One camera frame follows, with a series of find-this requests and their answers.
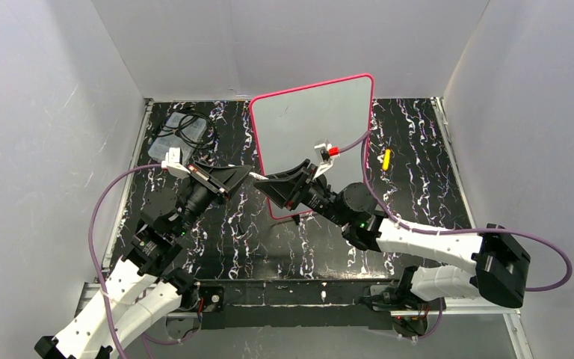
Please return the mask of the white whiteboard marker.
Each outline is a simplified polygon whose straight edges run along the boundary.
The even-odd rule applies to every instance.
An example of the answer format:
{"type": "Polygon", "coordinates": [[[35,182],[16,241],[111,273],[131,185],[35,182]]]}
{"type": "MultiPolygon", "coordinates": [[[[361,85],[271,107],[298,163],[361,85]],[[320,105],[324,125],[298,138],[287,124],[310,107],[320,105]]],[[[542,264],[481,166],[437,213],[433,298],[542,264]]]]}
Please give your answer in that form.
{"type": "Polygon", "coordinates": [[[254,173],[254,172],[249,172],[248,175],[251,176],[252,178],[254,178],[255,180],[267,180],[268,179],[267,177],[262,176],[261,174],[258,174],[258,173],[254,173]]]}

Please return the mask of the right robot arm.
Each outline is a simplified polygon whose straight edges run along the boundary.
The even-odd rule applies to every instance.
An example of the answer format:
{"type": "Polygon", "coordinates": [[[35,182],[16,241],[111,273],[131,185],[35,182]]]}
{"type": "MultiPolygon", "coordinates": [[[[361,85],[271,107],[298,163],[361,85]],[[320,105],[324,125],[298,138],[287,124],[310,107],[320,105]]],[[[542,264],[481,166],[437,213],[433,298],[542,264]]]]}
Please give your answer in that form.
{"type": "Polygon", "coordinates": [[[488,227],[480,233],[391,219],[363,182],[334,192],[310,160],[255,182],[282,209],[304,205],[341,227],[342,237],[361,251],[410,254],[439,262],[411,266],[391,296],[395,302],[427,303],[446,297],[481,297],[501,307],[523,305],[531,257],[509,233],[488,227]]]}

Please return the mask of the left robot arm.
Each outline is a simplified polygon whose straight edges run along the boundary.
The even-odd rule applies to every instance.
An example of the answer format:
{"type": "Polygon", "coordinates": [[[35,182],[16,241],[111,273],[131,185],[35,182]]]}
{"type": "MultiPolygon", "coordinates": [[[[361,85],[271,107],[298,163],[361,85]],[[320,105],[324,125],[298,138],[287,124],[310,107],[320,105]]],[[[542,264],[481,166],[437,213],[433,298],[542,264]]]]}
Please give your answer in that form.
{"type": "Polygon", "coordinates": [[[125,346],[198,290],[197,279],[184,269],[169,270],[182,247],[177,242],[212,203],[224,203],[252,171],[250,165],[187,166],[166,160],[127,170],[104,190],[138,171],[161,169],[182,180],[167,209],[145,209],[142,224],[98,292],[55,335],[34,346],[41,358],[125,358],[125,346]]]}

